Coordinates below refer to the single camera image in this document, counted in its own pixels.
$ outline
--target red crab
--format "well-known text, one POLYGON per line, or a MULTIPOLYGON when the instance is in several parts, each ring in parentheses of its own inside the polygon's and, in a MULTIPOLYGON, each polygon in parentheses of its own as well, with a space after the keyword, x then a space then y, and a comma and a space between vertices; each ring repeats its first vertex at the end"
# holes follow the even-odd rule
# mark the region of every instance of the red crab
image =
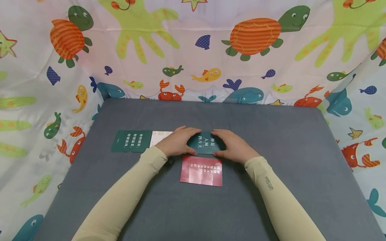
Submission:
POLYGON ((70 136, 78 137, 80 135, 83 135, 83 137, 81 137, 80 139, 78 139, 76 141, 74 147, 71 150, 71 153, 69 155, 67 154, 67 143, 64 139, 62 139, 62 146, 56 145, 56 147, 58 148, 60 153, 63 153, 64 155, 66 155, 66 157, 70 158, 71 164, 74 162, 74 159, 75 159, 76 155, 78 154, 79 149, 82 146, 82 144, 86 138, 86 133, 84 133, 82 128, 80 128, 79 126, 74 126, 73 128, 74 128, 75 132, 71 133, 70 136))
POLYGON ((379 164, 381 164, 381 162, 378 160, 377 161, 371 161, 370 160, 370 154, 365 154, 362 156, 362 163, 364 165, 358 164, 358 159, 357 159, 357 147, 358 147, 358 145, 361 143, 364 143, 365 146, 369 147, 369 146, 372 146, 371 142, 373 140, 376 140, 376 139, 378 139, 378 138, 371 138, 367 141, 354 143, 354 144, 349 145, 347 147, 344 147, 342 149, 343 156, 346 159, 347 163, 349 164, 351 170, 354 167, 366 168, 366 167, 375 167, 375 166, 378 166, 379 164))
POLYGON ((159 82, 160 91, 161 93, 158 94, 159 100, 171 100, 171 101, 181 101, 182 97, 184 96, 185 87, 183 85, 174 86, 174 88, 180 92, 182 95, 179 95, 178 93, 172 93, 172 92, 163 92, 162 89, 169 86, 169 82, 164 83, 164 80, 161 80, 159 82))
MULTIPOLYGON (((319 90, 322 90, 324 88, 324 86, 322 87, 319 87, 319 85, 315 86, 314 88, 312 88, 308 94, 306 94, 304 96, 304 98, 302 99, 299 99, 295 102, 294 106, 307 106, 307 107, 317 107, 321 102, 322 100, 319 99, 319 98, 316 98, 316 97, 308 97, 309 94, 312 94, 316 91, 319 91, 319 90)), ((327 91, 325 94, 324 94, 324 98, 326 98, 328 95, 330 94, 329 91, 327 91)))

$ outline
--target blue fish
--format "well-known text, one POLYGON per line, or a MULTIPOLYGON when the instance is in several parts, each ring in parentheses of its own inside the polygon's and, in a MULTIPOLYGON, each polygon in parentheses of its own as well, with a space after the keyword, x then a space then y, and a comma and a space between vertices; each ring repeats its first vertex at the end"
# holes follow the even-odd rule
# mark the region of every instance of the blue fish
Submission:
POLYGON ((28 219, 24 225, 17 232, 12 241, 32 241, 39 229, 40 224, 43 222, 43 215, 38 214, 28 219))
POLYGON ((376 203, 378 202, 378 198, 379 198, 378 190, 373 188, 370 192, 370 197, 367 200, 367 203, 369 204, 371 210, 375 214, 381 217, 386 217, 386 212, 380 206, 376 205, 376 203))
POLYGON ((211 102, 211 101, 215 100, 215 99, 217 98, 217 96, 212 95, 212 96, 209 97, 209 98, 206 98, 206 97, 204 97, 204 96, 199 96, 198 98, 199 98, 200 100, 204 101, 204 102, 211 102))
POLYGON ((105 66, 105 71, 106 71, 105 75, 109 75, 109 74, 111 74, 113 72, 113 69, 110 66, 106 65, 105 66))
POLYGON ((197 47, 203 48, 205 50, 209 49, 209 44, 210 44, 210 35, 204 35, 200 37, 196 42, 197 47))
POLYGON ((265 74, 265 76, 261 77, 262 79, 265 79, 265 78, 271 78, 273 76, 276 75, 276 71, 274 69, 270 69, 267 71, 267 73, 265 74))
POLYGON ((365 89, 359 89, 361 93, 365 92, 366 94, 375 94, 377 93, 377 88, 375 86, 369 86, 365 89))
POLYGON ((223 103, 252 104, 261 101, 264 92, 254 87, 241 88, 230 94, 223 103))
POLYGON ((95 93, 95 91, 97 91, 97 88, 98 88, 98 90, 102 95, 103 100, 106 100, 108 98, 125 98, 126 97, 125 92, 116 85, 107 84, 103 82, 99 82, 97 84, 95 82, 94 77, 91 77, 91 76, 90 76, 90 80, 91 80, 90 85, 91 87, 93 87, 93 92, 95 93))
POLYGON ((228 82, 228 84, 223 84, 222 87, 236 91, 240 87, 241 79, 238 79, 235 82, 233 82, 233 80, 231 80, 231 79, 227 79, 227 82, 228 82))
POLYGON ((330 102, 327 112, 337 117, 348 115, 352 110, 351 101, 347 97, 346 89, 341 92, 332 92, 326 99, 330 102))
POLYGON ((55 85, 58 81, 60 81, 60 76, 51 68, 51 66, 48 66, 47 78, 52 85, 55 85))

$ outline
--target forearm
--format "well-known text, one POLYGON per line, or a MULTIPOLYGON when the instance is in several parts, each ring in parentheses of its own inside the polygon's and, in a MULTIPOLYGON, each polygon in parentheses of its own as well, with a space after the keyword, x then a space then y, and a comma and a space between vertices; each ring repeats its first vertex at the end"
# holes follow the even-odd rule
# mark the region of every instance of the forearm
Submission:
POLYGON ((165 154, 157 147, 147 149, 139 161, 97 202, 72 240, 83 237, 117 240, 147 184, 166 161, 165 154))
POLYGON ((260 190, 280 241, 325 241, 315 223, 264 157, 252 158, 244 166, 260 190))

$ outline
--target gray tabletop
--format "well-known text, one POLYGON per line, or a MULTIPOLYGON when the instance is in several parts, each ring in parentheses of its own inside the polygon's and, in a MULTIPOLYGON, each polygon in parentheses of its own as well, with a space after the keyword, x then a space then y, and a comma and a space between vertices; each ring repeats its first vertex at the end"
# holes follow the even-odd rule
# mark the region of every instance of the gray tabletop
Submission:
MULTIPOLYGON (((69 241, 101 196, 138 161, 140 153, 111 152, 118 130, 172 131, 181 125, 230 129, 244 138, 266 157, 328 241, 384 240, 316 108, 108 99, 35 241, 69 241)), ((222 187, 180 183, 181 158, 176 159, 149 183, 120 240, 278 240, 243 169, 224 160, 222 187)))

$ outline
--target person's right hand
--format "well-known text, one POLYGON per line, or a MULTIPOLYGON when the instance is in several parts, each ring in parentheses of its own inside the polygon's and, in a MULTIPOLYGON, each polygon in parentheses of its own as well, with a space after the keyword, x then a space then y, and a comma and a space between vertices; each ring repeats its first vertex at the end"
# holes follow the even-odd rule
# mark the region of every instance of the person's right hand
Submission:
POLYGON ((214 156, 223 157, 243 165, 249 159, 260 156, 247 142, 230 130, 214 129, 212 135, 220 137, 227 146, 224 151, 215 151, 214 156))

